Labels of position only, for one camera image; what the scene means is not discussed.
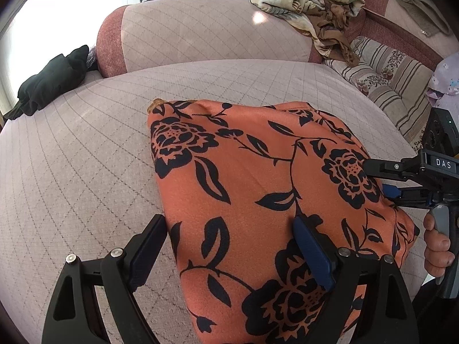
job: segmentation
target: crumpled floral cloth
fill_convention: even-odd
[[[199,339],[302,343],[327,294],[292,235],[308,216],[336,247],[401,265],[419,229],[362,169],[368,154],[308,103],[156,100],[148,127],[184,299]],[[346,325],[362,307],[360,286]]]
[[[344,36],[349,18],[355,17],[364,0],[250,0],[266,13],[285,19],[292,27],[313,39],[317,51],[325,58],[359,64]]]

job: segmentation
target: blue gripper pad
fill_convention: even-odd
[[[394,185],[382,184],[382,192],[387,198],[397,198],[402,195],[402,191]]]
[[[334,287],[331,262],[300,217],[293,220],[293,237],[316,282],[330,291]]]

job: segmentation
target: black flower print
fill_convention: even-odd
[[[392,70],[392,72],[395,72],[394,70],[396,70],[402,64],[406,56],[407,55],[402,53],[400,50],[394,49],[389,55],[386,68]]]
[[[233,138],[233,137],[240,137],[244,134],[243,131],[240,129],[226,129],[226,128],[221,128],[219,129],[216,133],[217,136],[223,137],[223,138]]]
[[[246,331],[267,335],[267,344],[304,341],[308,324],[318,315],[325,292],[317,285],[295,240],[275,259],[279,280],[271,279],[242,303]]]
[[[173,113],[177,115],[179,118],[186,118],[186,119],[191,119],[191,116],[189,116],[186,113],[183,113],[180,110],[186,109],[189,105],[191,105],[193,102],[190,101],[175,101],[175,102],[164,102],[157,107],[153,109],[154,114],[159,114],[164,116],[166,114],[166,105],[172,108]]]
[[[354,231],[355,228],[352,229],[346,218],[341,220],[341,229],[343,230],[343,235],[353,254],[358,257],[378,260],[379,256],[375,250],[373,250],[372,243],[384,243],[384,240],[379,232],[371,227],[370,220],[371,223],[375,223],[375,220],[378,222],[381,220],[386,221],[386,219],[380,213],[368,208],[365,208],[365,217],[365,225],[362,224],[363,237],[357,235],[357,232]]]
[[[330,158],[324,159],[322,171],[330,176],[330,180],[338,184],[339,195],[353,208],[360,209],[367,198],[377,203],[380,189],[375,182],[367,177],[362,168],[364,157],[357,151],[333,149]]]
[[[352,137],[354,136],[354,134],[352,133],[350,128],[346,125],[346,123],[343,123],[347,129],[345,131],[343,128],[336,126],[333,120],[331,120],[331,118],[336,118],[334,115],[326,111],[321,111],[321,110],[318,110],[317,112],[320,116],[325,115],[329,117],[327,119],[324,117],[321,117],[317,121],[318,124],[322,126],[327,126],[330,129],[330,132],[334,133],[337,136],[345,137],[345,139],[343,140],[345,143],[350,144],[350,145],[355,145],[355,142],[352,141]]]
[[[289,162],[290,163],[290,181],[291,181],[292,187],[291,187],[291,190],[287,191],[287,192],[268,193],[265,196],[263,196],[260,200],[257,200],[255,203],[258,204],[258,205],[261,205],[262,207],[268,208],[270,210],[275,210],[275,211],[286,211],[286,210],[290,209],[290,207],[293,205],[293,203],[295,203],[295,212],[296,212],[296,214],[299,214],[299,213],[301,213],[301,209],[300,209],[300,205],[298,203],[298,199],[302,199],[302,198],[301,198],[300,194],[298,193],[298,190],[296,189],[295,184],[294,184],[294,179],[293,179],[293,174],[292,174],[292,166],[293,166],[293,162],[295,160],[295,156],[297,155],[299,150],[301,150],[306,156],[308,156],[308,151],[307,151],[307,149],[306,149],[306,147],[305,147],[305,145],[304,145],[304,143],[302,141],[303,140],[310,140],[309,143],[313,147],[313,150],[314,150],[315,154],[320,158],[323,158],[323,156],[327,152],[327,148],[325,147],[323,142],[324,141],[329,141],[329,142],[332,142],[332,143],[336,144],[336,141],[334,141],[334,140],[332,140],[330,138],[324,138],[324,137],[301,137],[301,136],[296,136],[293,133],[293,131],[289,127],[287,127],[285,125],[282,125],[282,124],[279,124],[279,123],[276,123],[276,122],[272,122],[270,120],[268,120],[268,124],[276,132],[278,132],[280,134],[283,134],[284,136],[290,136],[290,137],[295,137],[296,138],[295,142],[293,143],[293,152],[292,152],[292,156],[291,156],[290,159],[276,158],[276,157],[272,157],[272,156],[268,155],[267,153],[269,151],[268,151],[268,147],[266,146],[266,144],[263,141],[259,140],[258,138],[255,138],[253,136],[247,135],[247,138],[249,139],[251,144],[256,148],[256,150],[258,150],[258,152],[250,149],[247,145],[245,145],[244,143],[239,141],[237,138],[235,138],[235,139],[239,143],[242,144],[242,148],[246,148],[246,149],[248,149],[248,150],[256,153],[257,155],[260,155],[260,156],[264,157],[264,158],[272,159],[274,166],[276,166],[276,164],[279,161],[287,161],[287,162]]]
[[[218,126],[225,126],[228,128],[228,122],[221,118],[220,116],[227,116],[225,114],[225,110],[230,109],[233,107],[232,104],[230,103],[222,103],[222,110],[216,114],[216,115],[210,115],[210,114],[193,114],[193,116],[205,116],[211,123],[217,124]]]
[[[202,333],[211,333],[212,326],[217,325],[214,321],[207,317],[198,316],[197,314],[193,313],[190,309],[188,309],[188,311],[194,318],[196,318],[196,326],[198,327],[198,330]]]
[[[402,254],[402,260],[405,259],[406,252],[408,250],[408,245],[412,244],[415,240],[416,237],[419,236],[419,228],[415,225],[414,227],[414,232],[412,236],[409,236],[409,232],[405,225],[403,225],[399,220],[398,220],[398,207],[395,204],[391,204],[390,207],[394,211],[395,215],[395,223],[394,223],[394,232],[392,236],[392,256],[396,257],[398,252],[402,249],[402,243],[403,243],[403,254]]]
[[[183,167],[193,159],[192,153],[202,154],[217,147],[214,135],[199,125],[181,122],[170,116],[151,125],[151,152],[156,173],[164,178],[174,168]]]
[[[309,122],[314,121],[314,114],[312,111],[309,111],[309,110],[292,109],[292,110],[283,110],[283,111],[298,115],[300,126],[303,126]]]

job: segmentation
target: finger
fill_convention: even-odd
[[[424,232],[424,240],[432,251],[448,251],[451,242],[449,238],[439,233],[437,230],[426,230]]]
[[[433,216],[428,213],[427,215],[425,215],[424,217],[424,228],[426,230],[432,230],[435,226],[435,220],[433,218]]]
[[[428,260],[424,260],[424,268],[432,277],[438,278],[445,274],[445,268],[433,266]]]
[[[448,251],[434,252],[429,248],[425,248],[425,258],[433,265],[439,268],[446,268],[453,264],[454,254]]]

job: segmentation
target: handle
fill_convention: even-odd
[[[336,283],[333,273],[338,260],[337,248],[330,238],[319,233],[304,215],[293,219],[293,237],[318,285],[326,291],[333,289]]]
[[[445,275],[436,279],[436,284],[439,286],[437,296],[456,298],[459,293],[459,231],[456,224],[459,206],[439,203],[431,209],[430,214],[435,220],[435,229],[449,238],[451,242],[449,251],[456,256],[453,264],[446,268]]]
[[[51,296],[41,344],[110,344],[94,285],[87,282],[83,270],[78,256],[64,264]]]

